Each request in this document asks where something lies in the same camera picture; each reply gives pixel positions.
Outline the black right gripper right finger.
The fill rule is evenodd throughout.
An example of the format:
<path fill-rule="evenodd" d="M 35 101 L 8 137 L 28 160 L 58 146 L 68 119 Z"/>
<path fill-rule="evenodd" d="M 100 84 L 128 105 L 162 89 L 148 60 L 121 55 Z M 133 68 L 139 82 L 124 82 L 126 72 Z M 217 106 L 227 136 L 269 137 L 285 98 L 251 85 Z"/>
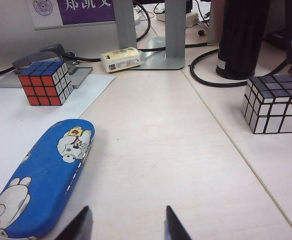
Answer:
<path fill-rule="evenodd" d="M 165 215 L 165 240 L 192 240 L 171 206 L 166 206 Z"/>

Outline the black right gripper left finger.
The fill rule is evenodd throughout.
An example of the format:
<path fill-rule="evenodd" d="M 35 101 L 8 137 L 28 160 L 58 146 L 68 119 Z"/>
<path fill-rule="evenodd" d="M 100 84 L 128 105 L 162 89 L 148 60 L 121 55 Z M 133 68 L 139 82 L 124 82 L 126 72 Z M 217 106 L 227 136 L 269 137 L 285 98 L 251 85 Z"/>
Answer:
<path fill-rule="evenodd" d="M 55 240 L 90 240 L 93 232 L 93 213 L 85 206 L 60 232 Z"/>

